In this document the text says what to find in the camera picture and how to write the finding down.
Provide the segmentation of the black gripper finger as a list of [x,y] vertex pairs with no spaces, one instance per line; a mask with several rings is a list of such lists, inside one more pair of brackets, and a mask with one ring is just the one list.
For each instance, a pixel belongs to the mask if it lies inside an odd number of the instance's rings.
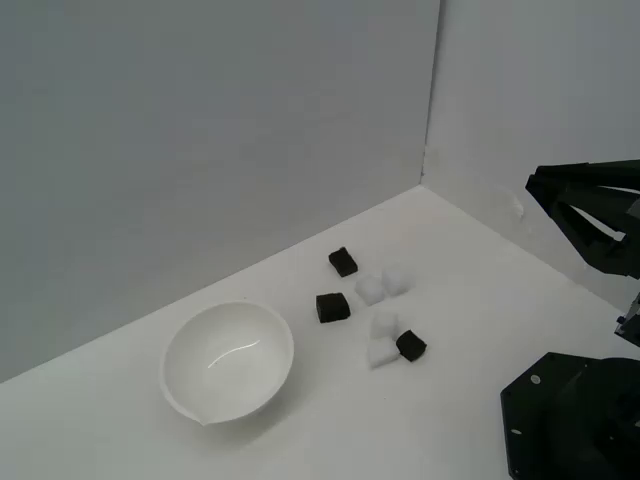
[[539,166],[534,175],[594,186],[639,189],[639,160]]
[[582,259],[605,273],[639,277],[639,195],[532,175],[526,190]]

